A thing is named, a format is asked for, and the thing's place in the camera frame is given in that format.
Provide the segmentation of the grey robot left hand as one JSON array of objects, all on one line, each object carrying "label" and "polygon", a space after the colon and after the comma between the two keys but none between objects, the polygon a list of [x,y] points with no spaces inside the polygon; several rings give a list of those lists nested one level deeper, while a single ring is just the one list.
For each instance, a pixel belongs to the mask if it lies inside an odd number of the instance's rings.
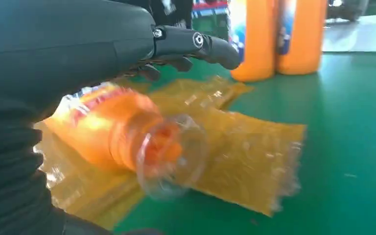
[{"label": "grey robot left hand", "polygon": [[145,8],[114,0],[0,0],[0,121],[37,122],[61,97],[117,75],[190,68],[189,58],[232,70],[225,40],[158,24]]}]

